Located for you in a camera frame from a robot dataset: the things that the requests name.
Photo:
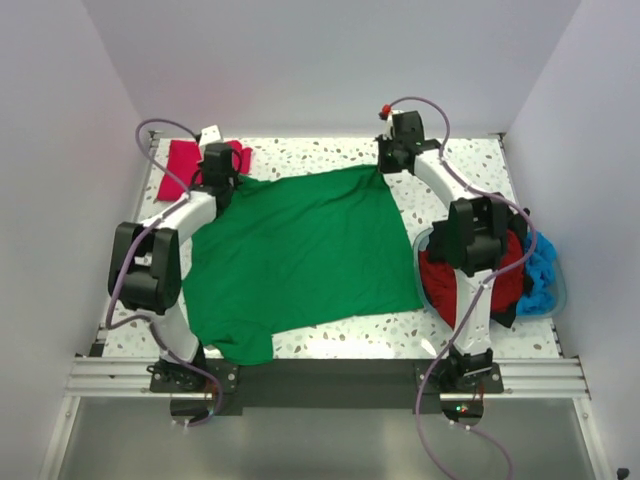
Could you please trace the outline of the green t-shirt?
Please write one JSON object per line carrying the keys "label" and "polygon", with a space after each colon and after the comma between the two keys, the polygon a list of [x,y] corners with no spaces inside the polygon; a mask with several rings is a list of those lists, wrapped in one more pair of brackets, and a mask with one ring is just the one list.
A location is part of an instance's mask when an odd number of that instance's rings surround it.
{"label": "green t-shirt", "polygon": [[277,333],[421,306],[411,242],[372,165],[244,179],[193,235],[183,294],[191,331],[240,365],[269,362]]}

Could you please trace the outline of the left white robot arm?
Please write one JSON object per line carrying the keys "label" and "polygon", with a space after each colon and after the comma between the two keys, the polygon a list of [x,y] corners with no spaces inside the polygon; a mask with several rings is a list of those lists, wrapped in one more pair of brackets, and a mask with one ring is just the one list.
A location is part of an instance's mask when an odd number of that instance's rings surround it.
{"label": "left white robot arm", "polygon": [[201,153],[191,185],[176,202],[142,223],[123,222],[116,228],[105,327],[146,322],[160,350],[159,360],[148,367],[151,375],[181,391],[213,386],[219,392],[207,372],[204,347],[178,304],[180,248],[229,207],[240,183],[234,162],[241,157],[223,142],[203,145]]}

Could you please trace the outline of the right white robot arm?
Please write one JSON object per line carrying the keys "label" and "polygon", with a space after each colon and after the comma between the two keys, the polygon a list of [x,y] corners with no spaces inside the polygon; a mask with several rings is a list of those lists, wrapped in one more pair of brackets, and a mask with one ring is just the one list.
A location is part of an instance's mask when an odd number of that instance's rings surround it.
{"label": "right white robot arm", "polygon": [[444,261],[456,279],[456,320],[450,346],[425,376],[441,392],[469,392],[491,373],[489,334],[491,290],[508,248],[508,205],[497,194],[487,196],[442,155],[437,140],[427,140],[421,116],[385,105],[385,131],[376,138],[378,170],[408,171],[427,184],[448,208],[441,231]]}

